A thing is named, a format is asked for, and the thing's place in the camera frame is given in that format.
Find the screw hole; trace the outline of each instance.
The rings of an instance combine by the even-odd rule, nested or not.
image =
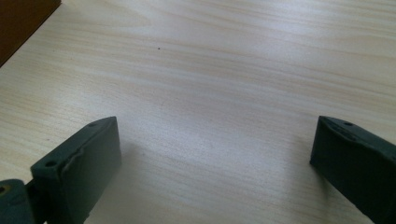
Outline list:
[[[52,167],[54,165],[56,165],[56,161],[49,161],[46,163],[46,167]]]

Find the wooden table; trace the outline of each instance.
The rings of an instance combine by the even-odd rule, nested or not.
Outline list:
[[[393,1],[64,0],[0,69],[0,178],[117,116],[86,223],[372,223],[309,165],[319,115],[396,143]]]

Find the wood grain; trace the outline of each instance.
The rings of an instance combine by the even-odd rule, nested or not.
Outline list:
[[[86,223],[372,223],[308,164],[319,115],[396,143],[392,1],[64,0],[0,69],[0,178],[119,120]]]

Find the small hole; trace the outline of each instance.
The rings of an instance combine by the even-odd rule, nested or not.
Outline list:
[[[56,165],[56,161],[49,161],[46,163],[46,167],[52,167],[54,165]]]
[[[10,185],[0,186],[0,196],[5,195],[11,189]]]

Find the dark plastic block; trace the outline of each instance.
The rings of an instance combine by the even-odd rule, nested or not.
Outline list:
[[[319,117],[310,163],[374,223],[396,223],[396,146],[355,124]]]
[[[83,223],[120,167],[115,117],[86,125],[32,166],[35,187],[49,194],[49,224]]]

